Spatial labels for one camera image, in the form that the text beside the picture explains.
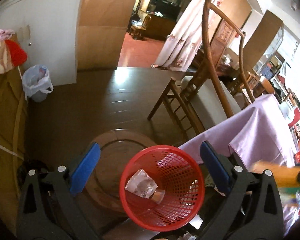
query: round wooden stool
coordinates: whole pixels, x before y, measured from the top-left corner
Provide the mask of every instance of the round wooden stool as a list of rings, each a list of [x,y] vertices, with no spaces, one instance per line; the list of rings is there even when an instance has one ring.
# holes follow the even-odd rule
[[[126,216],[119,197],[120,177],[128,161],[139,151],[156,145],[145,135],[116,129],[96,137],[101,156],[85,186],[99,205]]]

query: white door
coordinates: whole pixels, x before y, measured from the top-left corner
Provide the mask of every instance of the white door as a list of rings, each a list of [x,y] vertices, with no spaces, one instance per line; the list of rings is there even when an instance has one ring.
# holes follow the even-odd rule
[[[25,25],[30,65],[45,65],[53,85],[76,82],[77,0],[26,0]]]

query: silver screw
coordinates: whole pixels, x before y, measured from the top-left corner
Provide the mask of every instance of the silver screw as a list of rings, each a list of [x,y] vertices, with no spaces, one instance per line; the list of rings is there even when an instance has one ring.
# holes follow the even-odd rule
[[[266,171],[265,171],[265,174],[268,175],[268,176],[271,176],[271,175],[272,175],[272,172],[271,172],[270,170],[266,170]]]
[[[35,170],[29,170],[28,174],[29,176],[33,176],[35,174]]]
[[[61,165],[58,167],[59,172],[64,172],[65,170],[66,170],[66,166],[64,166],[64,165]]]
[[[234,170],[237,171],[237,172],[242,172],[243,168],[241,166],[237,165],[237,166],[234,167]]]

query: pink floral curtain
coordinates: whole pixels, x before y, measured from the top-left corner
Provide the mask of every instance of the pink floral curtain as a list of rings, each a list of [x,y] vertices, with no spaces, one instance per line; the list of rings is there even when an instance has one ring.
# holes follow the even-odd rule
[[[211,0],[220,6],[223,0]],[[174,71],[186,71],[202,42],[201,21],[205,0],[192,0],[177,22],[155,61],[155,65]],[[209,14],[209,26],[216,14]]]

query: basket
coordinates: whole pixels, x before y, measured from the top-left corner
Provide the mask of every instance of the basket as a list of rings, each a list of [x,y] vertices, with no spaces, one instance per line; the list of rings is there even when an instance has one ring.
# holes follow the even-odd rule
[[[160,204],[127,190],[129,179],[143,169],[165,195]],[[204,199],[204,180],[199,165],[184,151],[166,145],[146,148],[125,167],[120,180],[120,199],[127,215],[152,231],[171,231],[187,224]]]

